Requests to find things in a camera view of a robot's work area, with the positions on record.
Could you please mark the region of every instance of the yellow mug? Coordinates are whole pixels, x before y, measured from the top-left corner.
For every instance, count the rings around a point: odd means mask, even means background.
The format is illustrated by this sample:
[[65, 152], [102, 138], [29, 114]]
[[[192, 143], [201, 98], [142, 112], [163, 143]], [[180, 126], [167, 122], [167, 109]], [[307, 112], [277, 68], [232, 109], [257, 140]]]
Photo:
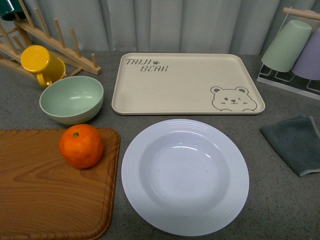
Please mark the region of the yellow mug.
[[65, 63], [40, 45], [26, 48], [20, 60], [23, 68], [35, 75], [39, 84], [44, 88], [63, 79], [66, 75]]

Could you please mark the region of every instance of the purple cup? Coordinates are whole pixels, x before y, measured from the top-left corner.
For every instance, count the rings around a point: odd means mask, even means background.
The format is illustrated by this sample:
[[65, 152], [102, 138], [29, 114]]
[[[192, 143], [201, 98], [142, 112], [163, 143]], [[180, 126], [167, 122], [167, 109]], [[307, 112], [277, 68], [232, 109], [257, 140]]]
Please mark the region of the purple cup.
[[320, 27], [305, 44], [292, 72], [304, 79], [320, 80]]

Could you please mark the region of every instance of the white plate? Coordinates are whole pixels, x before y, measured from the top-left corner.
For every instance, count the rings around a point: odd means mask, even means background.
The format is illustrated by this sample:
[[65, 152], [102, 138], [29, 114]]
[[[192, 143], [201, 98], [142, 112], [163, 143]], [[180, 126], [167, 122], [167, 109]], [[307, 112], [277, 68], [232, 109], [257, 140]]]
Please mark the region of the white plate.
[[127, 148], [124, 192], [136, 212], [156, 228], [201, 236], [231, 223], [249, 191], [246, 162], [216, 128], [173, 119], [149, 126]]

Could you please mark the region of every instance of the bear illustration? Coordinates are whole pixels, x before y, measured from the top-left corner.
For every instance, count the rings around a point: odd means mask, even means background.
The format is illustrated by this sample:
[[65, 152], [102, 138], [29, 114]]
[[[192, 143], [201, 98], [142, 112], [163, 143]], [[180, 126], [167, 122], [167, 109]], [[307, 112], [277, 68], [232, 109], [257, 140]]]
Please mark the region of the bear illustration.
[[249, 96], [249, 91], [242, 86], [235, 89], [222, 89], [214, 86], [212, 105], [221, 112], [254, 112], [257, 103]]

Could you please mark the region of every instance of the beige tray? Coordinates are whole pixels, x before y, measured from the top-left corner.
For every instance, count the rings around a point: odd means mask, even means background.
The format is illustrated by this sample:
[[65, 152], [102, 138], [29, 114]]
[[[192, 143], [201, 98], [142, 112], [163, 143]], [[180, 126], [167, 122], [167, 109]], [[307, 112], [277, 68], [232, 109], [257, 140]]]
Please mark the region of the beige tray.
[[235, 55], [128, 53], [112, 108], [121, 115], [255, 115], [265, 103]]

